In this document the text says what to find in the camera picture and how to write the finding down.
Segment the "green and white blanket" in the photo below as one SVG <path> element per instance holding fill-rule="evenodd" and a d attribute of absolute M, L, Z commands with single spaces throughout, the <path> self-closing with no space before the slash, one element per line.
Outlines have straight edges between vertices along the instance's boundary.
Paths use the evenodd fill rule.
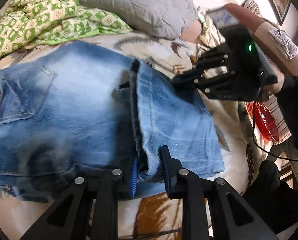
<path fill-rule="evenodd" d="M 78 0 L 11 0 L 0 16 L 0 57 L 21 47 L 130 31 L 116 14 Z"/>

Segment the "wire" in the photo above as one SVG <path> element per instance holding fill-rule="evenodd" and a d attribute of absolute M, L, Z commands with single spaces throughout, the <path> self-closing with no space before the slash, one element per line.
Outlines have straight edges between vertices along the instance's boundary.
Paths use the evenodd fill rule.
<path fill-rule="evenodd" d="M 258 144 L 257 142 L 255 141 L 255 134 L 254 134 L 254 131 L 255 131 L 255 103 L 258 101 L 260 95 L 262 94 L 262 91 L 260 92 L 259 96 L 257 97 L 257 99 L 253 102 L 253 106 L 252 106 L 252 119 L 253 119 L 253 136 L 252 136 L 252 139 L 253 139 L 253 142 L 254 144 L 262 151 L 264 151 L 265 153 L 269 154 L 269 155 L 272 155 L 278 159 L 281 159 L 281 160 L 287 160 L 287 161 L 290 161 L 290 162 L 298 162 L 298 159 L 295 160 L 295 159 L 289 159 L 289 158 L 284 158 L 284 157 L 279 157 L 279 156 L 276 156 L 268 151 L 266 151 L 265 149 L 262 149 Z"/>
<path fill-rule="evenodd" d="M 177 232 L 181 232 L 181 231 L 182 231 L 182 228 L 181 229 L 174 229 L 174 230 L 170 230 L 170 231 L 163 231 L 163 232 L 160 232 L 160 233 L 156 233 L 156 234 L 153 234 L 153 235 L 150 235 L 150 236 L 144 236 L 144 237 L 140 237 L 140 238 L 118 238 L 118 240 L 148 240 L 148 239 L 156 238 L 156 237 L 159 237 L 159 236 L 164 236 L 164 235 L 167 235 L 167 234 L 177 233 Z"/>

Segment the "blue denim jeans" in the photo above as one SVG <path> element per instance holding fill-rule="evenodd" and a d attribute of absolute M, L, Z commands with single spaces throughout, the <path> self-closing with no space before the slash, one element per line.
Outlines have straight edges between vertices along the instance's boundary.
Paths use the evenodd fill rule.
<path fill-rule="evenodd" d="M 76 41 L 0 71 L 0 187 L 13 196 L 46 201 L 135 158 L 136 196 L 163 192 L 161 145 L 201 177 L 224 170 L 197 91 L 138 59 Z"/>

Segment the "pillow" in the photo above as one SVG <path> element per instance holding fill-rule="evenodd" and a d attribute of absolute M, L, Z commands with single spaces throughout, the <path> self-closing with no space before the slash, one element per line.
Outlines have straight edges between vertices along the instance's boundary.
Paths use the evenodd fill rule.
<path fill-rule="evenodd" d="M 174 40 L 197 18 L 192 0 L 79 0 L 114 12 L 127 24 L 158 38 Z"/>

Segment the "back pocket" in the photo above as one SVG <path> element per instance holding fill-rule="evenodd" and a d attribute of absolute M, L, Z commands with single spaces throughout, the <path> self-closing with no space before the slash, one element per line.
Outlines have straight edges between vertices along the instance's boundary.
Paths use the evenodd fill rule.
<path fill-rule="evenodd" d="M 23 68 L 0 80 L 0 124 L 32 117 L 41 107 L 55 74 L 43 66 Z"/>

